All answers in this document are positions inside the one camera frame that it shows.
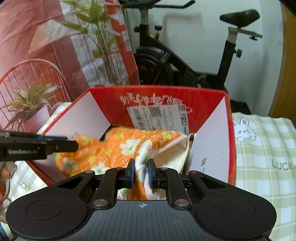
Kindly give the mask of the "orange floral cloth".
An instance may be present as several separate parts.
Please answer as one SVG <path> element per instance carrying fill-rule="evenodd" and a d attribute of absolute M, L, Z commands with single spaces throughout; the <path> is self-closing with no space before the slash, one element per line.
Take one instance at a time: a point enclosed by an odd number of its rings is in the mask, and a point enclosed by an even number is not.
<path fill-rule="evenodd" d="M 117 193 L 119 200 L 162 200 L 162 189 L 151 189 L 147 162 L 153 159 L 158 168 L 171 168 L 181 173 L 189 152 L 189 136 L 182 132 L 155 130 L 142 131 L 126 127 L 109 130 L 103 141 L 77 136 L 78 150 L 58 153 L 56 168 L 66 177 L 92 170 L 104 174 L 108 169 L 128 165 L 135 160 L 135 182 L 132 189 L 123 188 Z"/>

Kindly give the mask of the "white shipping label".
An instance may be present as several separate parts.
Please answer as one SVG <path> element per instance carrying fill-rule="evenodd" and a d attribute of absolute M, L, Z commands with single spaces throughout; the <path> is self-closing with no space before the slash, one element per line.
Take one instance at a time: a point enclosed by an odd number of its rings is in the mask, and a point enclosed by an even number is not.
<path fill-rule="evenodd" d="M 134 127 L 139 130 L 168 130 L 185 135 L 190 133 L 184 104 L 130 106 L 127 110 Z"/>

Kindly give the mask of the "red cardboard box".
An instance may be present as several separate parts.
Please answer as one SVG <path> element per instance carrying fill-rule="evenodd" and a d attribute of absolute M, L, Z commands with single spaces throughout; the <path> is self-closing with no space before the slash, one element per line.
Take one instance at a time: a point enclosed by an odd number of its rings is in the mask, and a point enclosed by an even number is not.
<path fill-rule="evenodd" d="M 224 91 L 169 86 L 86 90 L 43 131 L 100 139 L 110 126 L 177 131 L 194 136 L 184 171 L 198 170 L 235 184 L 236 154 L 229 96 Z"/>

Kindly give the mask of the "red printed backdrop curtain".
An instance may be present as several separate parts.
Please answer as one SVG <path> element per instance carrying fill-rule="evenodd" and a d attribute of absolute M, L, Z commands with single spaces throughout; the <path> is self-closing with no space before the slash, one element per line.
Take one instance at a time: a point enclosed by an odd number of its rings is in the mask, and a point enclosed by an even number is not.
<path fill-rule="evenodd" d="M 35 133 L 90 87 L 138 84 L 119 1 L 1 1 L 1 129 Z"/>

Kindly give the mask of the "green checkered bunny blanket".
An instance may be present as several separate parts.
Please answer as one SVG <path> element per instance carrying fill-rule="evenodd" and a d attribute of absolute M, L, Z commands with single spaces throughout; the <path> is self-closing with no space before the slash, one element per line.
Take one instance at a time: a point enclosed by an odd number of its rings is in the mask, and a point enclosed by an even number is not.
<path fill-rule="evenodd" d="M 295 240 L 295 127 L 287 118 L 233 113 L 255 140 L 236 140 L 236 187 L 269 200 L 277 213 L 272 240 Z"/>

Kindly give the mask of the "black exercise bike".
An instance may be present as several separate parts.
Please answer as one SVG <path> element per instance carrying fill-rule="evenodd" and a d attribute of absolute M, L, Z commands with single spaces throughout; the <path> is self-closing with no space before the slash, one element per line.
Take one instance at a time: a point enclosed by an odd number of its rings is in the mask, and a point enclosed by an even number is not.
<path fill-rule="evenodd" d="M 247 39 L 258 40 L 259 1 L 121 1 L 139 80 L 226 90 Z"/>

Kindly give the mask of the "wooden door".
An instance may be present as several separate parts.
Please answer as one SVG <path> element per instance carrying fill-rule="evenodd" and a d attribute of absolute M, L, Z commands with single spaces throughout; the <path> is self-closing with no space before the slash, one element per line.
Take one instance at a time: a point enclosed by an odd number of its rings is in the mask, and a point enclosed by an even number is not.
<path fill-rule="evenodd" d="M 269 116 L 288 118 L 295 124 L 295 1 L 280 1 L 283 50 L 280 76 Z"/>

